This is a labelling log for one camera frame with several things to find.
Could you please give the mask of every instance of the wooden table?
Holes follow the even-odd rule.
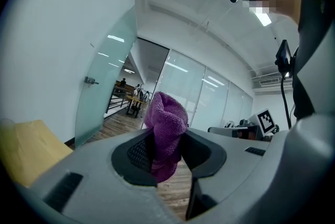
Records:
[[[135,118],[137,118],[137,116],[138,116],[138,112],[140,111],[140,108],[141,108],[141,104],[142,104],[142,103],[143,103],[143,104],[146,104],[146,102],[144,102],[144,101],[140,101],[140,100],[138,99],[137,96],[126,96],[126,99],[129,100],[129,106],[128,106],[128,109],[127,109],[126,114],[129,114],[129,109],[130,109],[131,104],[132,104],[133,101],[134,101],[134,102],[138,102],[138,103],[140,104],[140,106],[138,107],[139,109],[136,110],[136,114],[135,114]]]
[[[15,124],[16,137],[0,134],[0,159],[13,181],[29,187],[72,150],[42,120]]]

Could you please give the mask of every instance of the wooden floor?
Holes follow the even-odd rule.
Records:
[[[106,119],[103,128],[86,143],[141,129],[143,118],[140,115],[141,112],[138,118],[134,118],[126,115],[126,109],[119,111]],[[182,220],[185,220],[190,189],[191,172],[183,160],[178,163],[174,175],[157,186],[157,192],[164,203]]]

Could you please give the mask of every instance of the purple towel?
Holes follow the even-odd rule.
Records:
[[[144,123],[153,127],[155,158],[151,174],[158,183],[168,180],[181,160],[178,144],[187,128],[188,116],[184,107],[171,96],[156,92],[147,110]]]

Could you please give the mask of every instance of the black cable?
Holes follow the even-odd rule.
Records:
[[[282,77],[281,91],[282,91],[282,96],[283,96],[283,100],[284,100],[284,106],[285,106],[285,112],[286,112],[286,119],[287,119],[288,128],[291,129],[292,125],[291,125],[291,120],[289,118],[289,113],[288,113],[288,108],[287,108],[287,103],[286,103],[286,97],[285,97],[285,94],[284,94],[284,80],[285,80],[285,77]]]

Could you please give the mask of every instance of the door handle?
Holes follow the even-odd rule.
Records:
[[[98,82],[95,81],[94,78],[87,77],[87,76],[85,77],[84,82],[85,82],[86,84],[99,84]]]

